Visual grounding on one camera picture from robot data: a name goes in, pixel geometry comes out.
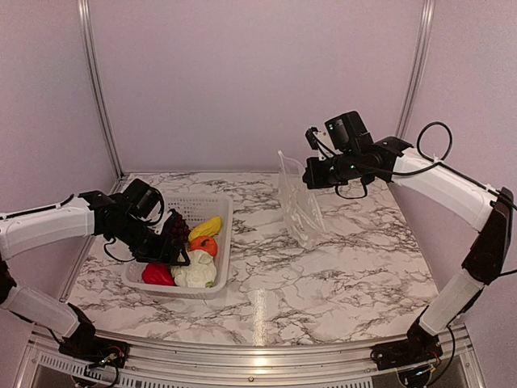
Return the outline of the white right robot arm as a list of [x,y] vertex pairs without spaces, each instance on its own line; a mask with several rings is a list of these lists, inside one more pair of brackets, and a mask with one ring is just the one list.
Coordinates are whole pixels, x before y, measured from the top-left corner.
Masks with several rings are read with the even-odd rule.
[[319,153],[306,161],[303,181],[309,189],[338,190],[353,179],[367,187],[381,179],[425,196],[471,228],[475,239],[457,274],[415,319],[404,339],[376,344],[371,352],[379,370],[440,358],[439,333],[505,274],[502,267],[515,211],[512,192],[478,183],[397,137],[373,141],[368,133],[349,134],[335,140],[333,149],[315,128],[307,131],[306,138]]

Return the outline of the pale green cabbage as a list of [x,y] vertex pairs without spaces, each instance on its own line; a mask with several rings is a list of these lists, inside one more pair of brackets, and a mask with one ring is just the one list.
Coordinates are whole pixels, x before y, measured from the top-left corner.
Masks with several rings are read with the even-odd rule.
[[174,283],[183,288],[211,288],[215,285],[217,275],[214,258],[202,250],[187,253],[188,266],[172,266],[170,273]]

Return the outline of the orange mini pumpkin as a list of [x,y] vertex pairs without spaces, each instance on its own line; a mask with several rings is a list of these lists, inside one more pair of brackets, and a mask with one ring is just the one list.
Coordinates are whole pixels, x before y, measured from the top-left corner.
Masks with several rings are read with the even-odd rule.
[[218,245],[213,237],[200,236],[190,242],[191,251],[204,251],[215,258],[218,253]]

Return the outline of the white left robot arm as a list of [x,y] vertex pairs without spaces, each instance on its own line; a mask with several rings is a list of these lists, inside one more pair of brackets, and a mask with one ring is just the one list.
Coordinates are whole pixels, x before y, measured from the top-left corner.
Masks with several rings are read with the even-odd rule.
[[70,259],[48,254],[69,253],[72,245],[90,236],[123,243],[132,259],[144,264],[190,264],[182,236],[156,233],[147,217],[162,206],[159,192],[141,194],[84,192],[45,207],[4,213],[1,216],[1,307],[24,321],[51,333],[61,353],[95,365],[120,366],[127,344],[99,337],[94,324],[77,306],[61,302],[38,289],[27,269],[42,270],[40,279],[50,289],[51,281],[63,285],[62,276]]

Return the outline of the dark red grape bunch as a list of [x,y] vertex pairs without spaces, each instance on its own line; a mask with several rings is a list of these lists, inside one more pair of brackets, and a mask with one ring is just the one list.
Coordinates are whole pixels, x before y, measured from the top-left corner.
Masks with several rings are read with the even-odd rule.
[[183,243],[187,243],[191,230],[183,215],[176,209],[170,209],[168,214],[169,216],[163,224],[162,231],[166,232],[173,240],[181,240]]

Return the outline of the clear zip top bag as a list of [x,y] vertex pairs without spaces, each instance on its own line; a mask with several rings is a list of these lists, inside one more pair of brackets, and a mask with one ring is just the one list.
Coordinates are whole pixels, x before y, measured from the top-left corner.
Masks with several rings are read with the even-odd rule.
[[304,249],[312,249],[326,232],[316,196],[302,181],[305,169],[294,158],[277,152],[280,161],[278,198],[289,234]]

